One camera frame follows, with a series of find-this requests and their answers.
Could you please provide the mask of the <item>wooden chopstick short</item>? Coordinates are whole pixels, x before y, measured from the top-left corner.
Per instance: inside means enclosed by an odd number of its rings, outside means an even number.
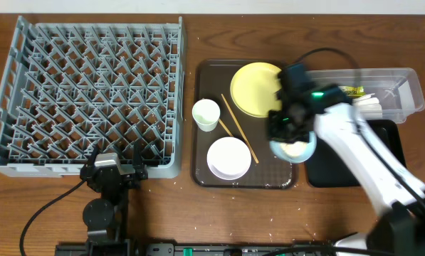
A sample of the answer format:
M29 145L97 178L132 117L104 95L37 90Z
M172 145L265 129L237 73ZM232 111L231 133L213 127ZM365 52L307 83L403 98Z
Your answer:
M233 134L230 132L230 130L227 128L227 126L224 124L224 122L219 119L219 124L224 129L224 131L228 134L229 137L234 137Z

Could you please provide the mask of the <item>wooden chopstick long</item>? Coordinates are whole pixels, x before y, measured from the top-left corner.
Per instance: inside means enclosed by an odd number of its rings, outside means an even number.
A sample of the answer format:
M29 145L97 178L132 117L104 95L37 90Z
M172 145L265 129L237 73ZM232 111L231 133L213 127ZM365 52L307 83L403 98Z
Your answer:
M244 140L244 141L245 141L245 143L247 144L247 146L248 146L248 148L249 148L249 150L250 150L250 152L251 152L251 155L252 155L252 157L253 157L254 161L255 161L257 164L259 164L259 160L258 160L258 157L256 156L255 151L253 150L253 148L252 148L252 146L251 146L251 144L250 144L249 140L247 139L247 136L245 135L244 131L243 131L243 130L242 130L242 128L241 128L241 125L239 124L239 122L238 122L238 120L237 120L237 118L236 118L236 115L234 114L233 110L231 109L231 106L229 105L229 103L228 103L228 101L227 101L227 99L225 98L225 96L224 96L224 94L223 94L223 93L221 94L221 97L222 97L222 100L224 101L224 103L225 103L225 105L226 105L226 107L227 107L227 109L228 109L228 111L229 111L229 113L230 113L230 115L231 115L231 117L232 117L232 119L233 119L233 121L234 121L235 125L237 126L237 128L238 128L238 130L239 130L239 132L240 132L241 136L243 137L243 140Z

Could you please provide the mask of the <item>yellow round plate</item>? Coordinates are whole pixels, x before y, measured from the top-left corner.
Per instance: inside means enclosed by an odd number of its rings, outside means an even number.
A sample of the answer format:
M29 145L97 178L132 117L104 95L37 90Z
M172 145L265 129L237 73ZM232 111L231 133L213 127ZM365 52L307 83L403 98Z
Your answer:
M281 89L280 71L279 67L263 62L240 68L231 80L234 104L245 114L258 118L266 118L270 110L281 110L282 102L276 95Z

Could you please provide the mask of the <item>light blue bowl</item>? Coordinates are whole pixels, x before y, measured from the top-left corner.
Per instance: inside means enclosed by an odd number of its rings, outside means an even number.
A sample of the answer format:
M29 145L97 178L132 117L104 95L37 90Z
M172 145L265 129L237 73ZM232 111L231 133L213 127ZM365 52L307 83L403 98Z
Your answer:
M275 156L292 164L307 161L315 152L317 137L314 132L309 133L308 142L296 141L293 144L270 141L271 151Z

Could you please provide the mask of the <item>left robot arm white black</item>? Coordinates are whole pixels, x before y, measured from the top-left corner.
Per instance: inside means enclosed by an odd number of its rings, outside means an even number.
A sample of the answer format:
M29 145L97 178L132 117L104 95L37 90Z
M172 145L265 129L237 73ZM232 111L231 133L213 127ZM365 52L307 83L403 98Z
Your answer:
M138 255L137 241L127 237L128 193L141 188L148 178L140 149L132 149L132 168L123 169L119 155L102 153L95 146L80 170L80 179L100 197L90 201L83 210L83 222L88 228L85 254Z

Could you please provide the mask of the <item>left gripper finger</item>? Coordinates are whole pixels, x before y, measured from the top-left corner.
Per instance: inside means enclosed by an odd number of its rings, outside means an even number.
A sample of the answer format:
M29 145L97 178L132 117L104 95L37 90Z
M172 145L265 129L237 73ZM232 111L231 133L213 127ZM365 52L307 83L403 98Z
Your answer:
M95 160L96 160L96 157L98 156L98 154L100 154L100 148L99 148L99 146L95 145L91 155L89 156L89 158L87 160L87 166L94 166L95 165Z
M137 142L132 145L132 166L133 169L141 169L140 149Z

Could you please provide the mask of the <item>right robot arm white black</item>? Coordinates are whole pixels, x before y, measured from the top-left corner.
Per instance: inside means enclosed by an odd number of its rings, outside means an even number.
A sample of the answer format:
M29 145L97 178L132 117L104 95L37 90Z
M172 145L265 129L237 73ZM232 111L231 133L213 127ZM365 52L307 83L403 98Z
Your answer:
M273 153L291 161L282 145L308 142L315 135L342 159L379 218L368 234L284 252L425 255L425 184L390 152L338 85L317 85L302 63L285 67L277 79L281 109L269 111L267 120Z

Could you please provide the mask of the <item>white paper cup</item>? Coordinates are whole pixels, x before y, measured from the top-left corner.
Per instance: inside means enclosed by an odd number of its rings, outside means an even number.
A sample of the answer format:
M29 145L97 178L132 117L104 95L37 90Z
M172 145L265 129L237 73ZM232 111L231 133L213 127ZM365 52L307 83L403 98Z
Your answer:
M201 99L192 107L192 117L203 132L211 132L216 128L220 114L219 105L210 99Z

